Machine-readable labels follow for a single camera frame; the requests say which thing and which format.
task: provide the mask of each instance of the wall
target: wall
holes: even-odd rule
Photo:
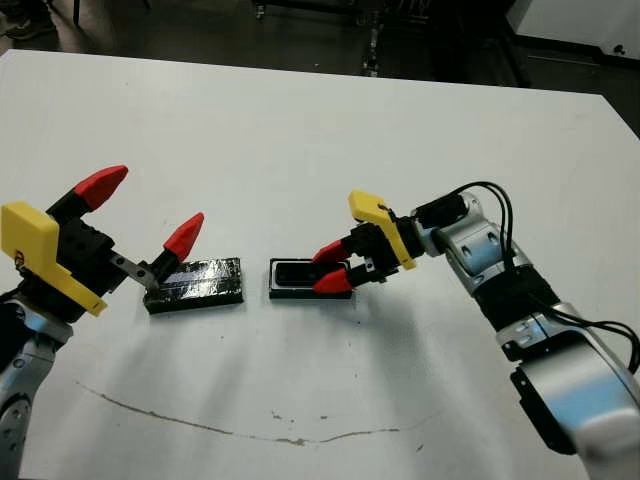
[[[508,14],[519,35],[595,45],[640,59],[640,0],[517,0]]]

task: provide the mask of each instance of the cable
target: cable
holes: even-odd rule
[[[632,374],[638,371],[638,368],[640,367],[640,339],[638,338],[638,335],[633,331],[633,329],[629,327],[629,325],[612,321],[591,322],[589,320],[585,320],[584,318],[580,318],[569,313],[560,312],[542,302],[532,294],[529,294],[529,298],[531,298],[531,300],[533,300],[534,303],[536,303],[540,307],[543,313],[551,315],[559,323],[581,328],[599,328],[601,330],[617,333],[618,335],[622,335],[623,337],[625,337],[631,343],[631,356],[629,358],[629,365],[627,368]]]
[[[500,185],[486,181],[467,183],[466,185],[456,188],[454,191],[449,193],[449,195],[458,195],[459,193],[472,187],[485,188],[493,193],[498,199],[502,215],[502,222],[500,226],[500,249],[502,254],[502,261],[504,262],[505,270],[513,272],[515,270],[515,265],[513,264],[513,208],[511,206],[509,195],[507,195],[507,192],[505,192],[505,190]],[[508,225],[506,227],[506,241],[504,240],[505,217],[506,223]]]
[[[507,192],[499,185],[493,182],[478,181],[471,182],[456,188],[449,195],[458,195],[461,192],[468,190],[472,187],[482,187],[489,190],[497,199],[500,204],[501,213],[501,225],[500,225],[500,251],[502,254],[502,261],[506,272],[517,274],[517,270],[513,263],[513,208],[511,200]],[[534,295],[528,295],[534,303],[538,305],[542,313],[546,313],[553,317],[557,322],[564,325],[575,326],[580,328],[599,328],[600,330],[606,330],[608,332],[622,335],[631,343],[631,356],[629,358],[628,369],[632,374],[635,374],[640,368],[640,339],[638,335],[633,331],[631,327],[621,322],[613,321],[600,321],[592,322],[585,320],[584,318],[571,315],[569,313],[560,312],[554,309],[551,305],[547,305]]]

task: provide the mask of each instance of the white table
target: white table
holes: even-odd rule
[[[406,214],[494,180],[555,291],[638,329],[640,143],[602,97],[26,51],[0,64],[1,202],[45,209],[126,163],[90,219],[120,251],[151,259],[203,210],[191,258],[239,256],[244,275],[239,306],[150,318],[128,281],[83,317],[36,398],[24,477],[586,478],[520,410],[444,259],[353,302],[270,302],[266,275],[353,226],[352,188]]]

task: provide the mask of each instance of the chair leg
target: chair leg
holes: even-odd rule
[[[80,0],[73,0],[73,23],[76,27],[80,25]]]

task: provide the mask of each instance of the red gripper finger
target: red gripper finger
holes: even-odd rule
[[[183,262],[198,238],[202,222],[204,222],[203,213],[197,213],[191,217],[173,232],[169,240],[164,242],[164,248],[175,254],[180,262]]]
[[[342,240],[336,240],[330,243],[326,247],[322,247],[318,250],[311,260],[312,263],[330,263],[341,262],[349,258],[351,254],[342,245]]]
[[[129,169],[124,165],[105,168],[81,181],[73,191],[93,211],[109,199],[128,172]]]
[[[353,290],[347,278],[347,271],[344,268],[327,273],[324,277],[313,284],[313,291],[316,293],[342,293]]]

